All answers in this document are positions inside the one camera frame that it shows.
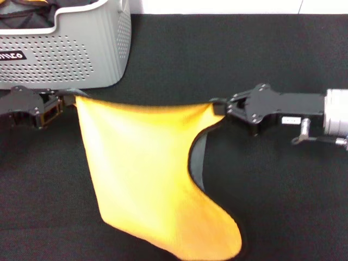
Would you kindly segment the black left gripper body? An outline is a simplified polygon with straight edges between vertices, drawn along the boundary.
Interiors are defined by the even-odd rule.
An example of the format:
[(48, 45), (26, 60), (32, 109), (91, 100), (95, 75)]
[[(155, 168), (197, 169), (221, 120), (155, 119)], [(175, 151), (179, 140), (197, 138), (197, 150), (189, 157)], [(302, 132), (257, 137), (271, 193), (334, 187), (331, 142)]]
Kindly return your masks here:
[(1, 97), (1, 127), (43, 127), (41, 96), (24, 86), (13, 87)]

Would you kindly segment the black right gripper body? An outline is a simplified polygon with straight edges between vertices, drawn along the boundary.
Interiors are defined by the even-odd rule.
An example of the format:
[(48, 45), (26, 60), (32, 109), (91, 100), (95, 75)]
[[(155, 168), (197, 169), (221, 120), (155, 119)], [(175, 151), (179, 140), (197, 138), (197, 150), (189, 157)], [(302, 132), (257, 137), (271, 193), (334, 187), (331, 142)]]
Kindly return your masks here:
[(317, 132), (324, 128), (324, 95), (277, 92), (269, 84), (258, 84), (249, 97), (230, 103), (230, 115), (249, 125), (252, 135), (279, 125), (300, 125), (309, 119)]

